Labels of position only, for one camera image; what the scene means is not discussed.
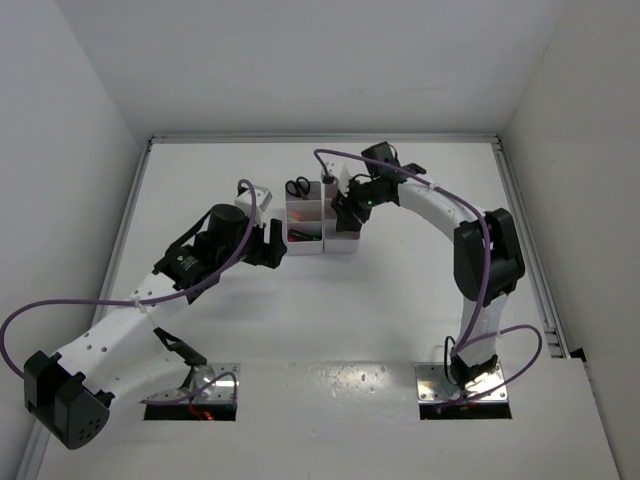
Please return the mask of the pink black highlighter marker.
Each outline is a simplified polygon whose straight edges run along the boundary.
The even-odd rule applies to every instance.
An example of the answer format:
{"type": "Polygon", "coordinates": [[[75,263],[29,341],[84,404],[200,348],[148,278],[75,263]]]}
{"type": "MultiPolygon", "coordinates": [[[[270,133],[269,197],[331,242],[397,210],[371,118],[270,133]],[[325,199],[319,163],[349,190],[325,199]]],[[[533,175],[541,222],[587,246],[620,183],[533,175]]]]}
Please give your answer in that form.
{"type": "Polygon", "coordinates": [[[287,238],[289,242],[314,242],[322,240],[322,238],[317,235],[312,235],[310,233],[295,229],[288,230],[287,238]]]}

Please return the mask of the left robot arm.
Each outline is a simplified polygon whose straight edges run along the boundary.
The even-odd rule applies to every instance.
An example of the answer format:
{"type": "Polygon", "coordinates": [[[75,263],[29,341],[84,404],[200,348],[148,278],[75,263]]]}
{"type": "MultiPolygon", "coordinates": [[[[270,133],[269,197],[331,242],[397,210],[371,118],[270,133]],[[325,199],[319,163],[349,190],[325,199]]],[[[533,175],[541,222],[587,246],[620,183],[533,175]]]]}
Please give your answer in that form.
{"type": "Polygon", "coordinates": [[[262,206],[213,206],[170,244],[125,301],[75,340],[23,367],[24,401],[67,449],[91,442],[110,414],[146,402],[161,383],[188,383],[208,361],[167,325],[238,263],[276,269],[287,251],[283,223],[262,206]]]}

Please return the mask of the black handled scissors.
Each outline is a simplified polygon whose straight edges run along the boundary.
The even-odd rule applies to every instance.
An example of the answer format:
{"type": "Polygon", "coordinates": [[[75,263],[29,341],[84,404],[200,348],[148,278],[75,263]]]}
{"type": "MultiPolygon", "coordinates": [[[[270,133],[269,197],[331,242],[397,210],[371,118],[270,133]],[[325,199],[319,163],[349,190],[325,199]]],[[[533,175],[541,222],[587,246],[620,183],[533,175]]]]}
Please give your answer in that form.
{"type": "Polygon", "coordinates": [[[311,191],[311,182],[304,176],[290,179],[285,182],[286,193],[294,198],[307,200],[311,191]]]}

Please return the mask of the metal base plate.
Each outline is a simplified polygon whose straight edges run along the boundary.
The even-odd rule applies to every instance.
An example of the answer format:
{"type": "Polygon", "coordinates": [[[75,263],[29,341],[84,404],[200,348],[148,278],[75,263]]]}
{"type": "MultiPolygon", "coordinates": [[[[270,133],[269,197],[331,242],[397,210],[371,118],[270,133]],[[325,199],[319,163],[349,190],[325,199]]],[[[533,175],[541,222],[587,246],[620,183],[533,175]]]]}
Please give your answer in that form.
{"type": "Polygon", "coordinates": [[[194,367],[176,392],[180,403],[232,404],[236,401],[240,363],[210,363],[194,367]]]}
{"type": "Polygon", "coordinates": [[[446,380],[443,363],[416,364],[415,375],[420,406],[435,406],[458,399],[464,402],[475,396],[479,398],[471,403],[507,404],[509,400],[500,363],[489,373],[466,383],[463,390],[446,380]]]}

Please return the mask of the green black highlighter marker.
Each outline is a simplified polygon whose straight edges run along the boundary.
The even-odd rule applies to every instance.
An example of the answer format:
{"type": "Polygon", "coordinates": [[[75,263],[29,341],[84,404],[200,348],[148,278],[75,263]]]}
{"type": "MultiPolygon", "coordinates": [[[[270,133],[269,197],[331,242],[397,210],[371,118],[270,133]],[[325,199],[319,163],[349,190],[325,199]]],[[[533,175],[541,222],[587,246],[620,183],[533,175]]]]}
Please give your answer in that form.
{"type": "Polygon", "coordinates": [[[308,235],[305,232],[293,232],[291,238],[296,242],[314,242],[321,241],[320,237],[308,235]]]}

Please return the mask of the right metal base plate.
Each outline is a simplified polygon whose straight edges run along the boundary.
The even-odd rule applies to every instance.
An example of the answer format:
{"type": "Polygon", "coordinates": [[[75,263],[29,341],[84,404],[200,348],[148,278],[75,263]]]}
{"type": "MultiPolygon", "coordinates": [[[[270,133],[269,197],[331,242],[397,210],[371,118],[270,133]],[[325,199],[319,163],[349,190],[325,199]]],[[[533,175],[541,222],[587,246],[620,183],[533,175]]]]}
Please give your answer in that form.
{"type": "Polygon", "coordinates": [[[420,406],[435,406],[458,399],[464,402],[475,396],[479,398],[471,403],[507,404],[509,400],[500,363],[489,373],[466,383],[463,390],[446,380],[443,363],[416,364],[415,375],[420,406]]]}

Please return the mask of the white right organizer box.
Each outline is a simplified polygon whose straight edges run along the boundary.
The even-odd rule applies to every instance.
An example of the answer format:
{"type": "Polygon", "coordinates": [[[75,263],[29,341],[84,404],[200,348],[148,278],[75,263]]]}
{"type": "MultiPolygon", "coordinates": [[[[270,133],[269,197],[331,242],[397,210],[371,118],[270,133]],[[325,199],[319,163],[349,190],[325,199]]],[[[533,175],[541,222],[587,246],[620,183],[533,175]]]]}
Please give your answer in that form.
{"type": "Polygon", "coordinates": [[[322,185],[323,244],[324,251],[332,254],[355,253],[359,246],[359,232],[338,232],[337,214],[331,206],[338,189],[335,185],[322,185]]]}

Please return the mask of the aluminium table frame rail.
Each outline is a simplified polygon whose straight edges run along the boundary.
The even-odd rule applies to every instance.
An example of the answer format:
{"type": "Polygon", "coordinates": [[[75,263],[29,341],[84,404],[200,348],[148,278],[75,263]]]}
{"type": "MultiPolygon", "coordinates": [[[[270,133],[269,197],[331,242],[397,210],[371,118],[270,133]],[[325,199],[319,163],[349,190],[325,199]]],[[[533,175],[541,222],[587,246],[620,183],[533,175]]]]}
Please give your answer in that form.
{"type": "MultiPolygon", "coordinates": [[[[492,136],[158,137],[136,172],[101,295],[125,293],[151,249],[237,178],[280,192],[288,168],[317,174],[314,148],[359,151],[387,137],[463,198],[516,206],[492,136]]],[[[187,341],[241,362],[235,422],[144,421],[132,405],[76,451],[34,426],[16,479],[565,478],[571,461],[560,450],[572,435],[560,428],[552,439],[552,424],[562,423],[555,409],[573,364],[546,345],[507,387],[512,419],[419,420],[414,363],[441,353],[461,300],[444,238],[394,211],[374,214],[357,254],[290,257],[273,273],[238,267],[183,315],[178,327],[202,332],[187,341]]]]}

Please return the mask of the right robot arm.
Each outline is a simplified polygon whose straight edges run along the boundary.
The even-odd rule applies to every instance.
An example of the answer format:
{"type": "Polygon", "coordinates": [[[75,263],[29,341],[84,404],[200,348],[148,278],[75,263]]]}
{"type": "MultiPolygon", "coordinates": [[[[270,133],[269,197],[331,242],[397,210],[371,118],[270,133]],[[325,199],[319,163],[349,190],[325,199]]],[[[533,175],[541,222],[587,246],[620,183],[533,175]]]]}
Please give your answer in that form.
{"type": "Polygon", "coordinates": [[[496,368],[502,312],[525,273],[514,219],[504,208],[482,210],[438,186],[416,163],[401,164],[387,142],[355,158],[366,173],[352,175],[339,163],[321,165],[322,181],[336,189],[331,207],[337,231],[358,232],[374,207],[393,203],[426,220],[453,245],[453,276],[463,311],[445,376],[463,389],[496,368]]]}

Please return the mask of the white organizer box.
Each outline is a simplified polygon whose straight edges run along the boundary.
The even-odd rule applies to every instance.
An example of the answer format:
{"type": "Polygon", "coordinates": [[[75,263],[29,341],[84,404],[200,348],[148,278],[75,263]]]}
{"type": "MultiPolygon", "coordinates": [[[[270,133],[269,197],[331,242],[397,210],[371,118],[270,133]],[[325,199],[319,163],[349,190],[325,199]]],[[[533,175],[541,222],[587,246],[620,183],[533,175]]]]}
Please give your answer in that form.
{"type": "Polygon", "coordinates": [[[289,255],[323,252],[323,202],[318,181],[298,176],[285,182],[285,218],[289,255]]]}
{"type": "Polygon", "coordinates": [[[331,206],[338,189],[335,185],[322,185],[323,244],[324,251],[332,254],[355,253],[359,246],[359,232],[338,232],[337,214],[331,206]]]}

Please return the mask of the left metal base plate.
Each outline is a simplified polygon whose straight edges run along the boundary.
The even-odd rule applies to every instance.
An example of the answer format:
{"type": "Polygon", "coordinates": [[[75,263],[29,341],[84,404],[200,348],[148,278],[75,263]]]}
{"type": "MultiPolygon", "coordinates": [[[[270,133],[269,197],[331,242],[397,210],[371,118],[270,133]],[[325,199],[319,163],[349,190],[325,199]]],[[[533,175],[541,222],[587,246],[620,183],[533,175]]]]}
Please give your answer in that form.
{"type": "Polygon", "coordinates": [[[180,403],[232,404],[236,401],[240,363],[210,363],[194,367],[176,392],[180,403]]]}

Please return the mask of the white left organizer box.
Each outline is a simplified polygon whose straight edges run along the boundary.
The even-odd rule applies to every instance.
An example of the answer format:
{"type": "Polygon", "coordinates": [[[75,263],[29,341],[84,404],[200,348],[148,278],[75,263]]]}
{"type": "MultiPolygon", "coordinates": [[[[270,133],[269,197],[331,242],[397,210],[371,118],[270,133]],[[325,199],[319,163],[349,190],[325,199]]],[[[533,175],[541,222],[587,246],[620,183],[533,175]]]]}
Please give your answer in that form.
{"type": "Polygon", "coordinates": [[[323,252],[323,202],[318,181],[298,176],[285,182],[285,218],[289,255],[323,252]]]}

